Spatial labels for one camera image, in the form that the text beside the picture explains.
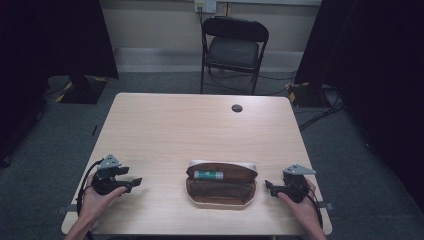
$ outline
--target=chair backrest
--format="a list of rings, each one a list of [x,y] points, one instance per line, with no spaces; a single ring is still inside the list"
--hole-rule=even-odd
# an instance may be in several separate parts
[[[202,24],[202,33],[263,43],[268,42],[269,38],[268,30],[259,22],[224,16],[206,19]]]

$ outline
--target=wooden table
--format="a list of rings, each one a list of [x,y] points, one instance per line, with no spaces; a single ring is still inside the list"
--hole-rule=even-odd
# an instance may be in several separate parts
[[[234,104],[243,110],[232,111]],[[130,167],[118,180],[143,177],[143,182],[114,200],[92,233],[304,234],[290,210],[271,197],[264,184],[269,180],[283,185],[282,170],[294,163],[312,168],[286,98],[121,93],[113,102],[87,169],[108,154]],[[196,207],[185,187],[186,170],[193,159],[256,164],[258,186],[253,202],[243,210]],[[309,179],[317,185],[314,176]],[[322,200],[319,188],[316,195]],[[322,215],[324,232],[329,234],[332,226],[325,209]],[[67,233],[76,219],[75,212],[68,212],[62,231]]]

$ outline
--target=chair seat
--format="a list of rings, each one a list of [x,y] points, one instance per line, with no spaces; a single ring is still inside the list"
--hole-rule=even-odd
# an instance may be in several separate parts
[[[215,37],[206,63],[255,69],[258,66],[259,44],[244,40]]]

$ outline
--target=open pouch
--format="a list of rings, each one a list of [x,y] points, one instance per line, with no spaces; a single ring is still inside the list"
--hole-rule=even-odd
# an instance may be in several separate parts
[[[199,206],[246,206],[256,191],[252,163],[192,160],[186,180],[189,197]]]

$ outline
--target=gray carpet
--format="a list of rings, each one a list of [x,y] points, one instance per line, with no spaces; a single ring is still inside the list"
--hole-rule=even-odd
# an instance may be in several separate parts
[[[286,80],[261,78],[256,94],[280,91],[277,96],[286,96],[282,90],[290,82],[291,73],[266,75]],[[197,94],[199,79],[198,72],[122,73],[120,80],[111,80],[106,85],[96,105],[56,103],[59,92],[47,96],[42,119],[11,155],[11,166],[0,169],[0,239],[64,237],[61,232],[64,215],[56,214],[56,210],[70,203],[116,94]],[[61,88],[66,81],[66,77],[49,79],[49,91]],[[209,79],[209,82],[250,89],[249,78],[217,79],[215,83]],[[243,92],[206,86],[205,94]],[[334,100],[336,92],[328,92],[328,96]],[[323,109],[294,108],[294,111],[302,124]],[[323,197],[335,206],[329,212],[333,224],[329,239],[423,239],[422,214],[392,171],[369,150],[362,129],[346,111],[317,121],[303,130],[302,136]]]

